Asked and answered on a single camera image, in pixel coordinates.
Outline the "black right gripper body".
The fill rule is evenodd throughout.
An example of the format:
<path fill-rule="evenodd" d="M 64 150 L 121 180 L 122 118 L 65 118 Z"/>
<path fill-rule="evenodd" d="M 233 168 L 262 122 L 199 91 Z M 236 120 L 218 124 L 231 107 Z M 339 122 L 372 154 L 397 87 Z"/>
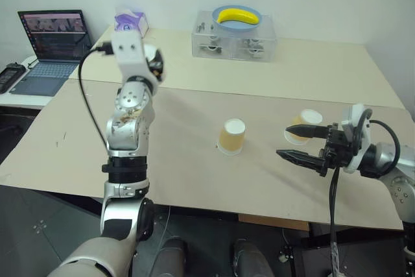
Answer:
<path fill-rule="evenodd" d="M 320 149 L 319 157 L 323 159 L 320 176 L 326 176 L 328 169 L 347 167 L 353 157 L 351 143 L 347 140 L 345 132 L 338 129 L 333 123 L 327 127 L 326 144 Z"/>

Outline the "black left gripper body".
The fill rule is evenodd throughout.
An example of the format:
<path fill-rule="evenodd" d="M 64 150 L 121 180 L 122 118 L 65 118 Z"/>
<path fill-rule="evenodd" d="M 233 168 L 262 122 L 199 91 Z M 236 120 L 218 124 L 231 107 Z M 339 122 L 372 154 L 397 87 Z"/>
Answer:
<path fill-rule="evenodd" d="M 163 55 L 160 49 L 156 50 L 156 54 L 154 57 L 154 76 L 157 78 L 159 82 L 163 82 L 165 80 L 165 64 Z"/>

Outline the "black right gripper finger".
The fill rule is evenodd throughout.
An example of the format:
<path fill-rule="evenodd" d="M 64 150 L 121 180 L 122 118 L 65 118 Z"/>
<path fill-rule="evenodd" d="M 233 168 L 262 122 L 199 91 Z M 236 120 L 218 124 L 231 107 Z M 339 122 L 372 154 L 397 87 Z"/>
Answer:
<path fill-rule="evenodd" d="M 306 152 L 290 149 L 277 149 L 276 154 L 294 165 L 312 169 L 316 172 L 320 172 L 323 168 L 323 158 L 311 156 Z"/>
<path fill-rule="evenodd" d="M 318 125 L 292 125 L 285 130 L 302 138 L 326 138 L 329 134 L 331 126 Z"/>

